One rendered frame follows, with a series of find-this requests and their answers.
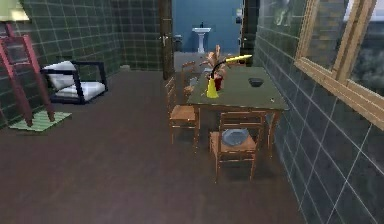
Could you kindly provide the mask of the yellow desk lamp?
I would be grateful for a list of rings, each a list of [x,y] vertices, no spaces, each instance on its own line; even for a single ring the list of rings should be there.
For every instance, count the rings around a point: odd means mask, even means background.
[[[226,64],[226,63],[235,62],[235,61],[239,61],[239,60],[246,60],[248,58],[250,58],[250,55],[240,55],[240,56],[236,56],[236,57],[232,57],[232,58],[226,58],[226,59],[223,59],[222,61],[218,62],[211,71],[210,78],[208,80],[206,96],[208,98],[218,98],[219,97],[217,90],[216,90],[216,86],[215,86],[214,74],[215,74],[215,71],[220,67],[221,64]]]

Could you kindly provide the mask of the wooden dining chair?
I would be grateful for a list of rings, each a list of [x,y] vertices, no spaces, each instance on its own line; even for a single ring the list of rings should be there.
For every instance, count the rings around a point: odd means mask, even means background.
[[[193,129],[193,147],[197,149],[200,129],[200,110],[191,105],[178,104],[176,79],[170,77],[165,82],[166,107],[168,115],[168,126],[170,141],[174,142],[174,129]]]
[[[265,111],[223,112],[220,115],[218,131],[209,133],[209,150],[215,160],[215,182],[218,182],[222,164],[232,162],[251,163],[249,180],[252,181],[256,169],[256,159],[264,137]],[[222,143],[222,133],[226,129],[247,129],[248,138],[238,146]]]
[[[189,95],[194,89],[191,79],[195,76],[195,64],[195,61],[189,61],[184,63],[181,67],[182,90],[185,100],[188,100]]]

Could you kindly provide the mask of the grey plate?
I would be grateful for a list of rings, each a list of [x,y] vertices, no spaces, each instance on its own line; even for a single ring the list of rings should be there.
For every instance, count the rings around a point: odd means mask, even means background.
[[[222,133],[222,143],[226,146],[238,146],[246,141],[248,135],[247,129],[226,129]]]

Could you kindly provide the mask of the green top dining table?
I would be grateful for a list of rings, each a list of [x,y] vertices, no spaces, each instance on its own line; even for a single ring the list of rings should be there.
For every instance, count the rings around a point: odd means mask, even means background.
[[[260,87],[252,87],[248,82],[249,78],[261,78],[264,83]],[[208,80],[202,75],[187,103],[195,108],[217,111],[265,111],[271,115],[267,147],[269,156],[272,157],[276,125],[282,112],[287,111],[289,107],[265,69],[244,66],[229,69],[222,82],[222,89],[218,92],[218,98],[211,99],[206,96],[207,86]]]

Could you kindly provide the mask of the red vase with dried plant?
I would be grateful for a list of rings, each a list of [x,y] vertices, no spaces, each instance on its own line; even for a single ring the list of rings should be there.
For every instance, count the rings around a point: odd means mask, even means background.
[[[226,64],[223,62],[224,57],[221,56],[220,50],[221,47],[216,45],[215,50],[208,52],[205,60],[200,63],[200,65],[207,65],[210,68],[210,71],[207,73],[206,77],[208,80],[214,80],[215,88],[217,91],[222,89],[222,81],[226,75]]]

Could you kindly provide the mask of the dark wooden room door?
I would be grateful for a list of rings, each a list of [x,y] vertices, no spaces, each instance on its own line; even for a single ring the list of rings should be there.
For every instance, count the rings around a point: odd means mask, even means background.
[[[158,9],[163,79],[168,80],[174,73],[172,0],[158,0]]]

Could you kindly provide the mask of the green striped floor mat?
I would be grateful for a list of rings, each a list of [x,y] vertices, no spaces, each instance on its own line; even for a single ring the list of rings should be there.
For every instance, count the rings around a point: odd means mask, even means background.
[[[34,118],[32,119],[32,125],[28,126],[25,120],[19,121],[10,126],[10,129],[16,130],[26,130],[26,131],[34,131],[34,132],[44,132],[54,125],[59,124],[63,120],[69,118],[71,113],[68,112],[56,112],[54,114],[54,121],[50,121],[48,114],[46,111],[40,111],[34,114]]]

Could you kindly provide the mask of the white pedestal sink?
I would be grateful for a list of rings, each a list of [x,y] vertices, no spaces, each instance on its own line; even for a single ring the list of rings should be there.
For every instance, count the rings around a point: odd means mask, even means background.
[[[198,53],[204,53],[204,37],[206,33],[209,33],[211,31],[210,27],[206,27],[203,22],[200,23],[198,27],[194,27],[192,29],[194,33],[198,35],[198,48],[197,52]]]

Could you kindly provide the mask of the wooden frame window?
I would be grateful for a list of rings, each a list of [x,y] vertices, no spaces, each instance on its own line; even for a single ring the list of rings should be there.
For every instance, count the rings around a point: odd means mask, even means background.
[[[316,16],[320,9],[320,0],[308,0],[294,65],[384,131],[384,96],[357,84],[350,78],[376,3],[377,0],[353,1],[335,63],[331,69],[326,69],[307,57]]]

